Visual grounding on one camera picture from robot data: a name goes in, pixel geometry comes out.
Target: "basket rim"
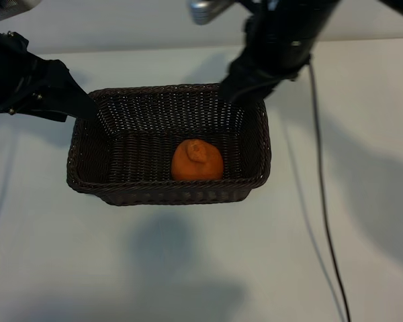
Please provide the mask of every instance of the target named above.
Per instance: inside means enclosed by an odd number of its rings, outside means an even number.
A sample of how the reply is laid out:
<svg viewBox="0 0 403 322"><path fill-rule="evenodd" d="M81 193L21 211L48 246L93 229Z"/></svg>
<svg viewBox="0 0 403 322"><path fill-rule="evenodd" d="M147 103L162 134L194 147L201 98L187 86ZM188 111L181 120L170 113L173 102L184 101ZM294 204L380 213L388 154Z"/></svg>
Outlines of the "basket rim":
<svg viewBox="0 0 403 322"><path fill-rule="evenodd" d="M118 89L100 89L89 93L89 96L96 99L100 96L108 96L117 92L124 92L125 95L131 94L159 94L173 92L187 92L191 90L197 91L215 91L218 89L218 84L182 84L182 85L167 85L155 87L128 87ZM124 193L126 191L149 191L149 190L164 190L172 191L176 189L253 189L262 186L267 181L270 174L271 148L269 125L267 121L267 112L265 104L260 101L257 104L257 113L261 120L261 137L265 141L265 148L262 149L262 162L256 175L249 178L237 179L221 179L221 180L156 180L156 181L136 181L136 182L86 182L81 180L77 173L77 164L79 162L77 146L80 144L80 137L75 133L80 127L85 127L87 121L77 119L73 128L73 135L69 156L67 160L67 183L68 185L80 193L98 193L99 195L107 195L110 193Z"/></svg>

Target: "orange fruit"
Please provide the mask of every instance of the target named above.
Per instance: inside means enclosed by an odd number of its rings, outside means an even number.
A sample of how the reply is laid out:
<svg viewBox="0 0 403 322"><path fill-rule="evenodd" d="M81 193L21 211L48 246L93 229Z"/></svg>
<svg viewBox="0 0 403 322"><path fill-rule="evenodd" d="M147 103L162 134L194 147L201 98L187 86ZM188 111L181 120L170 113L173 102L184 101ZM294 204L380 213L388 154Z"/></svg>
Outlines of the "orange fruit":
<svg viewBox="0 0 403 322"><path fill-rule="evenodd" d="M173 155L171 172L175 180L220 180L223 171L220 151L203 140L185 140Z"/></svg>

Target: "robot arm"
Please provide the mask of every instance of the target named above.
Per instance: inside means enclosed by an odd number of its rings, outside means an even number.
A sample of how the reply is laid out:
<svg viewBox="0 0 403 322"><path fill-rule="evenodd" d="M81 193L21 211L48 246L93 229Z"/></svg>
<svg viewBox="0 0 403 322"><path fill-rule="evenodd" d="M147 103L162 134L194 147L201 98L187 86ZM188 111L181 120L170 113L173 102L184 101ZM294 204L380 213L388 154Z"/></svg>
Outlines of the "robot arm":
<svg viewBox="0 0 403 322"><path fill-rule="evenodd" d="M40 0L0 0L0 20L27 11ZM0 34L0 113L28 114L53 121L67 115L91 119L97 107L59 60L27 51L28 40Z"/></svg>
<svg viewBox="0 0 403 322"><path fill-rule="evenodd" d="M190 0L197 24L206 24L233 0ZM264 99L284 79L294 80L340 0L240 0L252 16L245 26L246 46L231 63L220 94L229 102ZM403 0L383 0L403 14Z"/></svg>
<svg viewBox="0 0 403 322"><path fill-rule="evenodd" d="M30 10L41 0L0 0L0 20ZM194 22L206 24L236 0L189 0ZM258 101L284 79L294 80L340 0L238 0L252 16L246 46L232 62L220 94L229 102ZM403 0L382 0L403 14ZM94 118L95 103L59 60L27 51L17 33L0 34L0 113L23 113L55 121L67 115Z"/></svg>

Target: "white tabletop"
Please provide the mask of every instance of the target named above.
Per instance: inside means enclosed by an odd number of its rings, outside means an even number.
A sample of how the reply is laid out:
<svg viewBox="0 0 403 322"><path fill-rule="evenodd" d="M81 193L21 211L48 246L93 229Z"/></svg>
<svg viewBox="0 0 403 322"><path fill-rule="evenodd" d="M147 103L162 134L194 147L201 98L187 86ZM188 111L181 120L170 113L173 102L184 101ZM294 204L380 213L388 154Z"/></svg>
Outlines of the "white tabletop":
<svg viewBox="0 0 403 322"><path fill-rule="evenodd" d="M238 51L45 58L61 59L92 91L216 82ZM403 321L403 40L321 43L314 63L352 316ZM241 203L187 207L112 207L80 195L66 184L74 120L0 115L0 322L342 321L307 71L266 105L267 183Z"/></svg>

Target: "brown wicker basket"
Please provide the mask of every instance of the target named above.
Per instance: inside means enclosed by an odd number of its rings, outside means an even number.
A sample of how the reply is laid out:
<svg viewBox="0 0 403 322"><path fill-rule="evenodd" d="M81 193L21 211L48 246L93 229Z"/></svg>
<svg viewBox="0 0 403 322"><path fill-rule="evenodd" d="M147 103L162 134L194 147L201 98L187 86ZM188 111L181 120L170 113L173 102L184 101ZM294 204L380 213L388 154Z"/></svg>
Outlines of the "brown wicker basket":
<svg viewBox="0 0 403 322"><path fill-rule="evenodd" d="M241 201L270 173L264 103L238 107L218 85L176 85L92 92L96 121L76 120L67 183L110 205L190 205ZM174 181L173 153L203 139L224 159L222 180Z"/></svg>

